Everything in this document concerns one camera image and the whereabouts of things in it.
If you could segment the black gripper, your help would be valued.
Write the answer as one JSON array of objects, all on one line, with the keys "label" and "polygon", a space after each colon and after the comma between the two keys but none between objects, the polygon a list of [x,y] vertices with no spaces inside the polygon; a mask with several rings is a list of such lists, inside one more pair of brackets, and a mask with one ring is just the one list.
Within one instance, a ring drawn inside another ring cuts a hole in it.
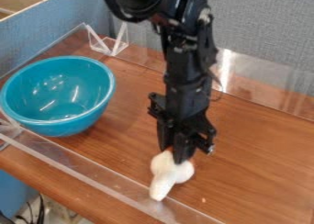
[{"label": "black gripper", "polygon": [[152,92],[148,114],[157,119],[157,137],[162,151],[173,145],[174,163],[187,161],[195,150],[210,153],[215,147],[217,129],[206,116],[213,79],[190,81],[165,79],[166,95]]}]

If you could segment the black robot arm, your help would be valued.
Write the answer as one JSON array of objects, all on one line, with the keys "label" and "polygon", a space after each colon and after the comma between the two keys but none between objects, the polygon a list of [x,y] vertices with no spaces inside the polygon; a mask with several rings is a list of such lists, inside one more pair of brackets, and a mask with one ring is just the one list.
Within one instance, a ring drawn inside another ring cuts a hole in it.
[{"label": "black robot arm", "polygon": [[159,148],[173,151],[177,164],[195,150],[209,153],[217,129],[206,117],[217,63],[214,15],[207,0],[104,0],[126,22],[150,21],[161,36],[167,62],[166,94],[152,93],[148,114],[157,119]]}]

